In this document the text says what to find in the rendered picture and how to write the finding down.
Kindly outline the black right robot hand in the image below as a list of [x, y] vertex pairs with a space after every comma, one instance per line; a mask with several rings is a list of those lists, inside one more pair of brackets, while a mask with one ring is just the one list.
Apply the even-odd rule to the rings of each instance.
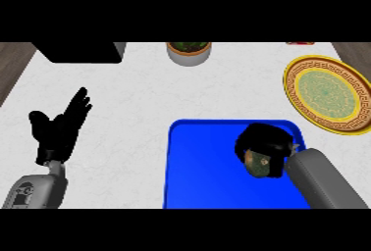
[[235, 154], [245, 165], [245, 152], [252, 150], [270, 157], [269, 175], [266, 177], [282, 177], [283, 158], [294, 153], [297, 145], [292, 136], [279, 127], [261, 123], [252, 123], [239, 134], [235, 142]]

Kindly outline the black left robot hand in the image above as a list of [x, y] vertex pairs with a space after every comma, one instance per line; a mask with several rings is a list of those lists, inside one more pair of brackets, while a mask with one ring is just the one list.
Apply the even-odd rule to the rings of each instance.
[[65, 163], [70, 157], [78, 131], [93, 108], [87, 88], [76, 91], [65, 112], [51, 120], [41, 111], [29, 112], [32, 137], [38, 142], [36, 159], [38, 165], [57, 161]]

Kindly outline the green squash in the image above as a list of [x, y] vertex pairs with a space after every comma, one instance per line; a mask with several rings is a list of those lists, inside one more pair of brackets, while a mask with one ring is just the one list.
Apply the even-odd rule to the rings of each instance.
[[261, 153], [248, 150], [245, 152], [245, 169], [251, 176], [266, 177], [269, 175], [270, 157]]

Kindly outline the blue tray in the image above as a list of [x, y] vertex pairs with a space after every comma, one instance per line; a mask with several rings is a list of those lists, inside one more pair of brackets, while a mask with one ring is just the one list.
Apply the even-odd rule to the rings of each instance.
[[286, 176], [252, 177], [235, 154], [249, 120], [178, 120], [168, 131], [165, 209], [305, 209]]

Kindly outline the yellow patterned plate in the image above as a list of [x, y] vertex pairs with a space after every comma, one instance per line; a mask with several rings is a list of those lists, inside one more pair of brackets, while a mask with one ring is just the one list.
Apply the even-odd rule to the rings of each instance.
[[322, 55], [300, 56], [285, 67], [282, 85], [314, 126], [341, 135], [371, 132], [371, 82], [351, 66]]

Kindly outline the black appliance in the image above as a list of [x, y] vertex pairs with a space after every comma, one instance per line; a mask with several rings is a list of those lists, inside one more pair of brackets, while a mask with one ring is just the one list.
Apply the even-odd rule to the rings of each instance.
[[118, 64], [124, 42], [34, 42], [34, 47], [51, 63]]

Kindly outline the grey potted plant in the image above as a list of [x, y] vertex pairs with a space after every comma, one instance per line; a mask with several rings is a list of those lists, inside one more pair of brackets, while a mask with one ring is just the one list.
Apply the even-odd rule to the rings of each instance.
[[211, 43], [205, 42], [195, 51], [180, 50], [174, 42], [167, 43], [167, 52], [171, 61], [184, 67], [198, 66], [205, 62], [211, 52]]

